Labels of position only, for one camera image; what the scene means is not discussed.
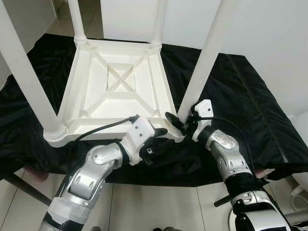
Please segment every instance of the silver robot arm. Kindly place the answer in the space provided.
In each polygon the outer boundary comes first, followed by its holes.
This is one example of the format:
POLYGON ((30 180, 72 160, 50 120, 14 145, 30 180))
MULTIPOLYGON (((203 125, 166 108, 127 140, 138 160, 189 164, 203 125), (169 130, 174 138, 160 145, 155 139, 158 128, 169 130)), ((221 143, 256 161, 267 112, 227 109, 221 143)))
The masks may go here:
POLYGON ((40 231, 80 231, 98 200, 107 176, 124 162, 138 164, 144 143, 155 135, 145 118, 139 118, 120 143, 93 147, 84 165, 74 174, 61 197, 55 197, 40 231))
MULTIPOLYGON (((212 117, 210 100, 203 100, 192 108, 199 117, 212 117)), ((237 231, 290 231, 290 226, 267 193, 256 184, 238 142, 231 136, 211 127, 211 120, 198 121, 194 141, 204 144, 214 156, 219 173, 231 196, 236 214, 237 231)))

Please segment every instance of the black cable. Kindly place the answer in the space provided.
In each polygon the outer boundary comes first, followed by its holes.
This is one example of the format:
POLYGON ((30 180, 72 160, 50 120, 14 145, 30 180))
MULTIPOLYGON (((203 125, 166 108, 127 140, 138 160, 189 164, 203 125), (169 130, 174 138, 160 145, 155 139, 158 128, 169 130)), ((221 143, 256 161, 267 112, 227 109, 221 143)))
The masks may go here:
POLYGON ((222 120, 222 121, 225 121, 225 122, 228 122, 228 123, 232 124, 239 131, 241 136, 243 137, 243 140, 244 140, 244 143, 245 143, 245 146, 246 146, 246 150, 247 150, 247 153, 248 153, 248 156, 249 156, 249 162, 250 162, 251 171, 252 171, 253 176, 256 177, 255 168, 254 168, 254 164, 252 162, 252 156, 251 156, 251 152, 250 152, 250 147, 249 147, 248 141, 246 139, 246 136, 242 132, 242 130, 236 124, 234 124, 233 122, 231 122, 228 119, 221 118, 221 117, 199 117, 199 116, 194 116, 193 118, 196 119, 196 120, 222 120))
POLYGON ((102 126, 102 127, 99 127, 99 128, 96 128, 96 129, 93 129, 91 131, 88 131, 82 135, 80 135, 79 137, 77 137, 74 141, 73 141, 73 144, 72 146, 70 147, 69 149, 69 152, 68 152, 68 173, 66 174, 66 177, 63 179, 62 182, 65 182, 65 187, 68 185, 69 183, 69 178, 70 178, 70 175, 72 174, 72 172, 74 172, 79 164, 81 163, 81 161, 84 159, 84 156, 81 157, 76 165, 71 168, 71 153, 72 153, 72 149, 76 147, 76 144, 82 139, 82 138, 85 138, 86 136, 92 134, 92 133, 95 133, 97 131, 101 131, 101 130, 104 130, 104 129, 107 129, 107 128, 111 128, 111 127, 114 127, 114 126, 117 126, 117 125, 120 125, 120 124, 123 124, 125 122, 128 122, 130 121, 131 123, 134 123, 137 119, 139 118, 139 115, 136 115, 136 116, 130 116, 126 119, 123 119, 123 120, 120 120, 118 122, 115 122, 115 123, 112 123, 112 124, 108 124, 108 125, 105 125, 105 126, 102 126))

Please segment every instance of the white cable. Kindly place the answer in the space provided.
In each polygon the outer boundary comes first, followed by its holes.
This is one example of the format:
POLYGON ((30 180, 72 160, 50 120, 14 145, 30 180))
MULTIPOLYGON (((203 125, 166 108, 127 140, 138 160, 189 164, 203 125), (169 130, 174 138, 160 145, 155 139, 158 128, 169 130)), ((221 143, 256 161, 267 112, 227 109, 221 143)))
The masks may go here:
POLYGON ((308 201, 307 201, 304 197, 298 196, 298 195, 293 196, 292 199, 291 199, 291 206, 292 206, 292 208, 294 209, 294 211, 297 211, 297 210, 295 209, 295 207, 294 207, 294 204, 293 204, 293 200, 294 200, 296 197, 298 197, 298 198, 302 199, 303 201, 305 201, 305 203, 306 203, 307 206, 308 206, 308 201))

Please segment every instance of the tiled floor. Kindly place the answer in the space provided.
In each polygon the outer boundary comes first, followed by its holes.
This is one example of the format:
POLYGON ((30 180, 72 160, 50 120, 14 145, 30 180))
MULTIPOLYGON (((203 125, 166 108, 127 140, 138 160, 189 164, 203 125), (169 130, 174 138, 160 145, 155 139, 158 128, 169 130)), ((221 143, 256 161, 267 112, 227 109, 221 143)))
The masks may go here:
MULTIPOLYGON (((37 183, 25 172, 23 179, 52 198, 63 176, 50 174, 37 183)), ((293 212, 292 179, 266 186, 283 212, 293 212)), ((83 230, 99 226, 103 231, 151 231, 173 226, 183 231, 228 231, 230 203, 215 208, 213 203, 227 195, 223 183, 197 188, 106 184, 83 230)), ((298 203, 298 209, 306 205, 298 203)), ((47 207, 17 190, 0 231, 35 231, 47 207)))
MULTIPOLYGON (((102 39, 103 25, 100 0, 79 0, 83 29, 87 38, 102 39)), ((58 10, 59 20, 55 20, 46 33, 74 36, 74 29, 67 2, 58 10)))

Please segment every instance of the black cloth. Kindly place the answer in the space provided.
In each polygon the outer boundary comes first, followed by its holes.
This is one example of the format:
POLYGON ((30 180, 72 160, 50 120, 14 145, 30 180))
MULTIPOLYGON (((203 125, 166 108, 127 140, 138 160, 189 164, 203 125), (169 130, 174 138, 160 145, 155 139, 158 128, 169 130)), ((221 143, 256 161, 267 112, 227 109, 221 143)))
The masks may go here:
MULTIPOLYGON (((59 111, 75 54, 73 38, 43 35, 28 57, 55 112, 59 111)), ((161 56, 174 105, 178 110, 200 50, 163 45, 161 56)), ((273 179, 307 171, 308 148, 277 104, 266 84, 244 56, 219 54, 200 99, 212 101, 214 115, 237 124, 248 139, 255 169, 276 168, 273 179)), ((243 139, 225 122, 213 126, 235 137, 247 162, 243 139)), ((98 144, 114 141, 80 141, 73 158, 71 143, 52 148, 13 76, 0 91, 0 178, 24 165, 52 173, 66 173, 98 144)), ((189 139, 168 148, 151 166, 123 166, 109 182, 143 185, 198 186, 221 181, 215 160, 205 148, 189 139)))

